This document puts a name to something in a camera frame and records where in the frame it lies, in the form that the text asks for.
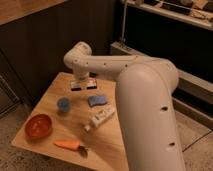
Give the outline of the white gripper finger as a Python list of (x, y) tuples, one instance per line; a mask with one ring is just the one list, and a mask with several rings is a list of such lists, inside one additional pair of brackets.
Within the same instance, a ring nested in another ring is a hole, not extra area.
[(72, 85), (73, 85), (73, 86), (78, 86), (79, 83), (80, 83), (79, 80), (73, 80), (73, 81), (72, 81)]
[(95, 85), (95, 79), (94, 78), (88, 78), (87, 79), (87, 86), (94, 86)]

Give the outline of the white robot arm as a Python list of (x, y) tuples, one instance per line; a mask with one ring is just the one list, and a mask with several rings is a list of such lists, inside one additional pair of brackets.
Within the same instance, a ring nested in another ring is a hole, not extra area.
[(94, 56), (85, 42), (63, 58), (82, 83), (90, 73), (116, 80), (115, 99), (129, 171), (186, 171), (172, 93), (175, 65), (146, 55)]

